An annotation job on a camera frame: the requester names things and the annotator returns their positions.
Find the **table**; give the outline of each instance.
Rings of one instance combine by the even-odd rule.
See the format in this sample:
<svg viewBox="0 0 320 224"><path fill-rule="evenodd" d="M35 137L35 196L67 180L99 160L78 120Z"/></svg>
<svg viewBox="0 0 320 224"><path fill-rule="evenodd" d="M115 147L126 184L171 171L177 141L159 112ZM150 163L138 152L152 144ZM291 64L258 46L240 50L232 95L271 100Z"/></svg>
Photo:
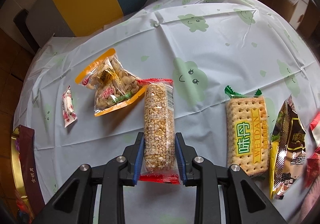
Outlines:
<svg viewBox="0 0 320 224"><path fill-rule="evenodd" d="M133 17L95 36L51 38L34 59L14 127L35 130L36 169L45 202L81 164L105 164L143 131L142 101L95 117L94 91L75 83L110 48L140 78L173 78L175 131L216 165L226 166L227 160L226 85L242 94L262 91L269 133L290 94L306 129L320 108L319 63L292 27L267 6L257 0L148 0ZM64 128L61 96L68 85L78 119ZM309 132L305 139L309 156ZM267 180L258 185L268 194ZM301 188L298 179L283 200L273 201L286 220L307 192ZM138 182L124 190L126 222L192 224L195 196L192 187Z"/></svg>

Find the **square cracker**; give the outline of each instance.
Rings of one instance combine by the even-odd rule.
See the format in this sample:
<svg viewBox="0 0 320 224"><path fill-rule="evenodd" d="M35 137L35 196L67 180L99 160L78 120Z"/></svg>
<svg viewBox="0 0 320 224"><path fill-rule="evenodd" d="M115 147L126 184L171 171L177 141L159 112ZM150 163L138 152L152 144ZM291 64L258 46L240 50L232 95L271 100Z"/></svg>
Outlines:
<svg viewBox="0 0 320 224"><path fill-rule="evenodd" d="M269 159L269 136L264 138L263 121L267 121L266 104L263 97L255 98L232 98L226 104L227 107L227 132L228 132L228 155L227 165L238 164L249 176L256 176L264 173L268 169ZM236 156L236 134L235 122L238 120L247 120L252 122L251 109L259 109L260 126L261 126L261 162L252 163L252 155Z"/></svg>

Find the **plastic packaging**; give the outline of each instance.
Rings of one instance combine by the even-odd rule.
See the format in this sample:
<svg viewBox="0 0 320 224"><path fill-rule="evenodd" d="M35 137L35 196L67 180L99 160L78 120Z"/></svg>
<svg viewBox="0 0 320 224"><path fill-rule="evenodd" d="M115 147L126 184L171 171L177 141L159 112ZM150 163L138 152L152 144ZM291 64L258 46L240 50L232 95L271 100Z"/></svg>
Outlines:
<svg viewBox="0 0 320 224"><path fill-rule="evenodd" d="M95 116L100 116L133 103L142 95L134 74L123 69L112 48L89 64L76 78L76 83L96 90Z"/></svg>
<svg viewBox="0 0 320 224"><path fill-rule="evenodd" d="M271 135L270 199L282 200L285 192L302 175L306 156L305 134L290 96L279 111Z"/></svg>
<svg viewBox="0 0 320 224"><path fill-rule="evenodd" d="M140 180L179 184L175 158L173 81L138 80L147 86L144 106L144 166Z"/></svg>
<svg viewBox="0 0 320 224"><path fill-rule="evenodd" d="M320 174L320 112L311 122L310 129L318 147L314 151L313 155L307 159L305 187L309 187Z"/></svg>
<svg viewBox="0 0 320 224"><path fill-rule="evenodd" d="M227 165L238 164L251 177L268 169L269 135L267 109L260 90L254 96L241 95L229 86L225 93L228 151Z"/></svg>
<svg viewBox="0 0 320 224"><path fill-rule="evenodd" d="M67 127L77 120L77 116L73 110L70 85L62 95L62 115L64 118L64 127Z"/></svg>

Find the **red package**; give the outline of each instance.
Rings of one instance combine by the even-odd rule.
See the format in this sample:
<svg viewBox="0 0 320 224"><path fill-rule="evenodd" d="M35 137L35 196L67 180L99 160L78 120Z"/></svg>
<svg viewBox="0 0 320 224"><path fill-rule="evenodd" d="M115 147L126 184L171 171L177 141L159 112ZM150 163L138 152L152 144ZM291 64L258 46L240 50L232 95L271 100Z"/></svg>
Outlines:
<svg viewBox="0 0 320 224"><path fill-rule="evenodd" d="M144 164L141 181L179 184L175 158L173 81L138 80L147 86L144 105Z"/></svg>
<svg viewBox="0 0 320 224"><path fill-rule="evenodd" d="M313 155L307 159L307 174L305 178L305 186L309 187L316 177L320 174L320 112L311 122L310 129L313 137L318 145Z"/></svg>

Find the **pink candy wrapper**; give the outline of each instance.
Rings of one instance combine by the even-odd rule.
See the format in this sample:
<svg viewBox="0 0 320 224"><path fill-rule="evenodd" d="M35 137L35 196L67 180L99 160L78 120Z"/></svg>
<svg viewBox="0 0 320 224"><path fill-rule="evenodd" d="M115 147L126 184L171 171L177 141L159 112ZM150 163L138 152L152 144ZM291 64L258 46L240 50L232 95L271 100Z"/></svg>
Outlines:
<svg viewBox="0 0 320 224"><path fill-rule="evenodd" d="M64 127L77 120L77 115L73 110L70 85L62 95L62 115L64 118Z"/></svg>

